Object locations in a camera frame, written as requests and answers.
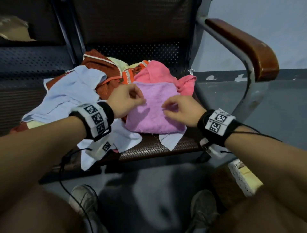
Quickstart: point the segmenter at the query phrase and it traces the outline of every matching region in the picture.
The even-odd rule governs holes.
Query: light blue towel
[[[106,78],[107,75],[100,70],[88,69],[84,65],[77,66],[54,84],[43,102],[25,114],[22,121],[50,123],[68,117],[71,109],[78,105],[98,102],[99,95],[95,88]]]

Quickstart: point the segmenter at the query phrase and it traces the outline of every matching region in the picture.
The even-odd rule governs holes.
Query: shoe
[[[89,219],[95,222],[95,225],[97,225],[96,232],[108,233],[107,229],[102,225],[99,216],[97,215],[98,196],[95,191],[90,186],[78,185],[73,188],[70,194],[81,204]],[[76,201],[71,196],[69,197],[68,203],[77,213],[86,218],[85,213],[83,212],[80,205],[76,203]]]
[[[199,191],[191,201],[192,221],[186,233],[193,232],[195,229],[203,229],[203,232],[206,232],[218,216],[213,194],[209,190]]]

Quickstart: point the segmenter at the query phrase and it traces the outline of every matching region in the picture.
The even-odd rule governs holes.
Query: wall
[[[306,0],[213,0],[209,18],[220,18],[268,44],[280,69],[307,68]],[[242,62],[204,33],[192,63],[196,71],[244,70]]]

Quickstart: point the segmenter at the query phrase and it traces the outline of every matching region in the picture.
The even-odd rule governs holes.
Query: forearm
[[[82,121],[72,116],[1,137],[0,199],[5,202],[1,202],[0,213],[85,136]]]
[[[251,132],[240,126],[236,131]],[[307,219],[307,152],[277,140],[233,133],[225,141],[232,151],[285,206]]]

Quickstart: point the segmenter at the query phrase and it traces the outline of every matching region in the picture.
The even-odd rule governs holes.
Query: pink towel
[[[183,96],[191,96],[193,94],[196,81],[196,77],[193,75],[187,75],[177,80],[170,74],[169,69],[158,61],[151,61],[134,79],[143,83],[173,83],[177,88],[177,92]]]
[[[126,128],[140,133],[182,132],[185,126],[171,120],[163,113],[162,104],[171,96],[178,95],[173,83],[140,83],[134,82],[143,92],[146,104],[132,109],[127,116]]]

